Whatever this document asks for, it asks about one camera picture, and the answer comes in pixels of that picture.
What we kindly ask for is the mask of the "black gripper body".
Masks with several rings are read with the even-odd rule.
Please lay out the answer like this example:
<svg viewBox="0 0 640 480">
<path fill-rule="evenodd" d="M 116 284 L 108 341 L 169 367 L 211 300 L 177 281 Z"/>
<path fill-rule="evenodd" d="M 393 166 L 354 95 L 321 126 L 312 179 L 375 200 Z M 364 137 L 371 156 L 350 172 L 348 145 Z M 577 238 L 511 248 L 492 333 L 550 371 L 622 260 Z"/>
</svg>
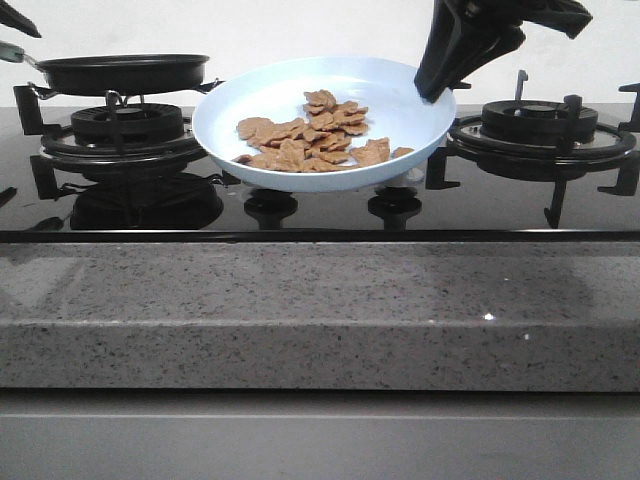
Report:
<svg viewBox="0 0 640 480">
<path fill-rule="evenodd" d="M 577 1 L 467 1 L 464 14 L 495 27 L 516 27 L 530 22 L 570 39 L 575 39 L 592 21 L 591 13 Z"/>
</svg>

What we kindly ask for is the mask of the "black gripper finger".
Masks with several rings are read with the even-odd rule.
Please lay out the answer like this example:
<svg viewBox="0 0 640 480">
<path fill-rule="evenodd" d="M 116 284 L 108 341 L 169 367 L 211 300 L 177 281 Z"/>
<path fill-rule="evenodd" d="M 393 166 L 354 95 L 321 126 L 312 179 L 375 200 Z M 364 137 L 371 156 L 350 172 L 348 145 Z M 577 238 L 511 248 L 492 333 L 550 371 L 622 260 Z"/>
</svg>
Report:
<svg viewBox="0 0 640 480">
<path fill-rule="evenodd" d="M 458 62 L 457 72 L 454 79 L 449 81 L 449 85 L 457 86 L 485 64 L 517 50 L 524 43 L 525 38 L 521 28 L 513 26 L 483 38 L 476 36 L 473 42 L 466 44 L 463 51 L 465 58 Z"/>
<path fill-rule="evenodd" d="M 9 4 L 0 5 L 0 20 L 2 25 L 16 29 L 30 37 L 41 37 L 41 33 L 33 21 Z"/>
<path fill-rule="evenodd" d="M 436 1 L 426 48 L 414 78 L 419 95 L 435 103 L 462 80 L 463 70 L 477 54 L 479 10 L 471 1 Z"/>
</svg>

